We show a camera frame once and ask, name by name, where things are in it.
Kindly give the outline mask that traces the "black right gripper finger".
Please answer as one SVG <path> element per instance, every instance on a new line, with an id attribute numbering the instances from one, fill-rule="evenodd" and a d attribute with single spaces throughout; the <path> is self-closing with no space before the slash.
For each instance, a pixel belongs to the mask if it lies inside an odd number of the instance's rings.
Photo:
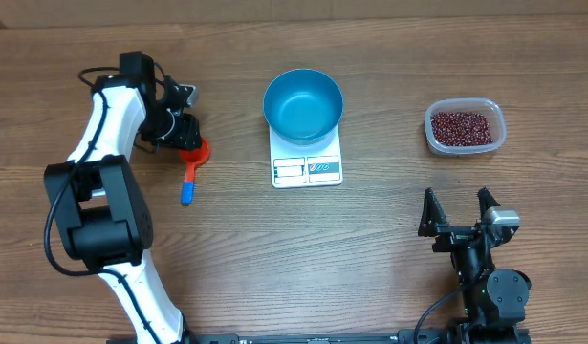
<path id="1" fill-rule="evenodd" d="M 491 224 L 492 219 L 490 215 L 490 209 L 495 206 L 500 206 L 493 196 L 490 194 L 490 191 L 483 187 L 477 192 L 477 197 L 479 200 L 479 209 L 481 215 L 481 222 L 484 224 Z"/>
<path id="2" fill-rule="evenodd" d="M 424 193 L 421 221 L 418 227 L 420 237 L 436 237 L 448 227 L 448 220 L 433 189 L 429 187 Z"/>

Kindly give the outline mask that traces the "red plastic scoop blue handle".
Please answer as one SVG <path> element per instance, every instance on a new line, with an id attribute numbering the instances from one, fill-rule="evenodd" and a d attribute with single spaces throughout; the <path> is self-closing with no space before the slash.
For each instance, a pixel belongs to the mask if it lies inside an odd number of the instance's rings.
<path id="1" fill-rule="evenodd" d="M 190 206 L 193 203 L 194 198 L 196 169 L 205 164 L 210 157 L 208 140 L 202 138 L 202 144 L 199 148 L 193 150 L 180 150 L 179 156 L 185 163 L 185 176 L 180 202 L 182 206 Z"/>

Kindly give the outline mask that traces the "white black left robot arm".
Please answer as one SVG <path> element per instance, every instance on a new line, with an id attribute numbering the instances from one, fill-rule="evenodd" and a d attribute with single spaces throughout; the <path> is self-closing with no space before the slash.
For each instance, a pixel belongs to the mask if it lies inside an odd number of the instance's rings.
<path id="1" fill-rule="evenodd" d="M 176 82 L 140 51 L 122 53 L 118 66 L 95 71 L 92 114 L 81 141 L 66 161 L 44 171 L 46 257 L 63 275 L 100 278 L 132 323 L 133 342 L 193 343 L 153 262 L 153 222 L 130 158 L 142 140 L 207 159 L 208 142 L 188 112 L 197 89 Z"/>

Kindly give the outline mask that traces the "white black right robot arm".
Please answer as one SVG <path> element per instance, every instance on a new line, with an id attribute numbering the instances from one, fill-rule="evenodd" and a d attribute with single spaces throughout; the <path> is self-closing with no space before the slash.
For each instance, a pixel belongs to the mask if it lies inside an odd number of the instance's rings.
<path id="1" fill-rule="evenodd" d="M 450 254 L 459 287 L 430 306 L 413 330 L 415 343 L 529 343 L 525 319 L 532 282 L 523 272 L 498 269 L 490 251 L 506 244 L 520 227 L 515 209 L 500 205 L 489 190 L 477 193 L 480 218 L 470 226 L 452 226 L 431 188 L 424 193 L 418 235 L 435 240 L 432 250 Z M 422 329 L 425 320 L 449 300 L 461 296 L 464 318 L 443 330 Z"/>

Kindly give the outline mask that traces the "white digital kitchen scale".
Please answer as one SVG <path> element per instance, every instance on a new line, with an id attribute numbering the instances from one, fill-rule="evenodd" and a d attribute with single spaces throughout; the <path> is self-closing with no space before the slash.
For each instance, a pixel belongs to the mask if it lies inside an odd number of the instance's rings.
<path id="1" fill-rule="evenodd" d="M 271 182 L 277 189 L 333 186 L 343 182 L 339 128 L 312 144 L 284 140 L 270 133 Z"/>

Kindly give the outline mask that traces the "teal plastic bowl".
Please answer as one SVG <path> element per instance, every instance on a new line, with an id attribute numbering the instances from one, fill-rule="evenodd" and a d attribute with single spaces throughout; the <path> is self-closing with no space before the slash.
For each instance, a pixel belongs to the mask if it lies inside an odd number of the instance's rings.
<path id="1" fill-rule="evenodd" d="M 281 139 L 313 144 L 334 131 L 344 114 L 345 100 L 338 84 L 327 74 L 308 68 L 277 76 L 263 96 L 263 114 Z"/>

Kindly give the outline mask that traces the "red beans pile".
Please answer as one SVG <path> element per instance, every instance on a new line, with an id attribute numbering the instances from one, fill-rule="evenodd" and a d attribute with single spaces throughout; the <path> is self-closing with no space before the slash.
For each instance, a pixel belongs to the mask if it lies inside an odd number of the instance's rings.
<path id="1" fill-rule="evenodd" d="M 493 143 L 488 120 L 474 112 L 438 112 L 430 118 L 432 133 L 445 146 L 480 146 Z"/>

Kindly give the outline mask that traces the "clear plastic bean container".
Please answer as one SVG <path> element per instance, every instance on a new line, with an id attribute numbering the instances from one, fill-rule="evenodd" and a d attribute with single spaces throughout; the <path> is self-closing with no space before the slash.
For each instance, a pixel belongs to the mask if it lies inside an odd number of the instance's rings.
<path id="1" fill-rule="evenodd" d="M 507 137 L 500 107 L 480 97 L 435 102 L 425 112 L 424 126 L 429 150 L 441 156 L 489 153 Z"/>

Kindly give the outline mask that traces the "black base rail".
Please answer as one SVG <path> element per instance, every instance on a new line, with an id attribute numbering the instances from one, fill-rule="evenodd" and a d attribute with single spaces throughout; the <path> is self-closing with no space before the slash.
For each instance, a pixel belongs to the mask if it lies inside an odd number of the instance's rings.
<path id="1" fill-rule="evenodd" d="M 349 334 L 317 334 L 317 335 L 270 335 L 270 336 L 238 336 L 236 334 L 196 335 L 185 343 L 200 344 L 413 344 L 414 331 L 399 330 L 397 333 L 349 333 Z M 459 339 L 455 334 L 444 329 L 420 330 L 417 336 L 419 344 L 531 344 L 527 330 L 520 330 L 518 336 L 512 333 L 500 334 L 496 331 L 488 333 L 472 332 L 469 339 Z"/>

